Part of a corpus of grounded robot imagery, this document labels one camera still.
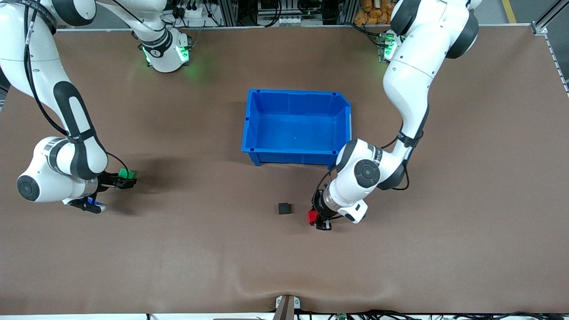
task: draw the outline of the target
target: table surface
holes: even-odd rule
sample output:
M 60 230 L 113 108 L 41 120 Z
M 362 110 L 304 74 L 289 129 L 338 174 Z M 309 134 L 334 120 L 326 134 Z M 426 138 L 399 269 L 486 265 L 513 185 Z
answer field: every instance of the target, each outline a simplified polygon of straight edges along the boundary
M 56 35 L 106 149 L 139 172 L 101 215 L 23 200 L 15 181 L 54 135 L 11 90 L 0 117 L 0 313 L 567 312 L 569 99 L 546 41 L 483 27 L 430 93 L 407 191 L 376 191 L 359 225 L 306 224 L 321 166 L 255 167 L 240 151 L 250 88 L 341 92 L 353 135 L 400 125 L 386 65 L 347 28 L 204 31 L 160 74 L 127 32 Z M 112 162 L 111 170 L 119 166 Z M 293 204 L 279 216 L 277 203 Z

